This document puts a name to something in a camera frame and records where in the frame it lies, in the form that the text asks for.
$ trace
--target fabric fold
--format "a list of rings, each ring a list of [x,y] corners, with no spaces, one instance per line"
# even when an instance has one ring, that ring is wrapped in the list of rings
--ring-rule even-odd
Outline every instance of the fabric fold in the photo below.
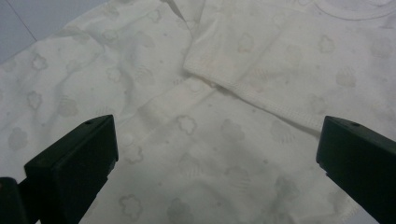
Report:
[[[392,138],[395,36],[261,1],[210,1],[184,67],[313,130],[331,115]]]

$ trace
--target white fabric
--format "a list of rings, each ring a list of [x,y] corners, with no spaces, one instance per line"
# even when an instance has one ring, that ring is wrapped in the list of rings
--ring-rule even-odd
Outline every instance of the white fabric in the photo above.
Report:
[[[0,176],[23,180],[39,151],[114,114],[120,161],[81,223],[350,217],[315,162],[318,131],[331,114],[395,137],[394,31],[254,0],[175,3],[186,21],[111,1],[0,65]]]
[[[311,129],[332,115],[394,138],[395,36],[261,1],[207,1],[185,68]]]

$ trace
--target cloth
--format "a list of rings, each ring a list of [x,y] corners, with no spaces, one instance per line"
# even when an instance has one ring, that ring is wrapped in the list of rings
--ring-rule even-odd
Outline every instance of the cloth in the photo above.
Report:
[[[22,181],[38,152],[113,114],[120,161],[81,223],[355,213],[315,162],[318,131],[330,114],[394,136],[394,31],[253,0],[175,3],[184,20],[110,1],[0,65],[0,176]]]
[[[395,138],[394,36],[262,1],[206,1],[184,66],[313,130],[331,115]]]

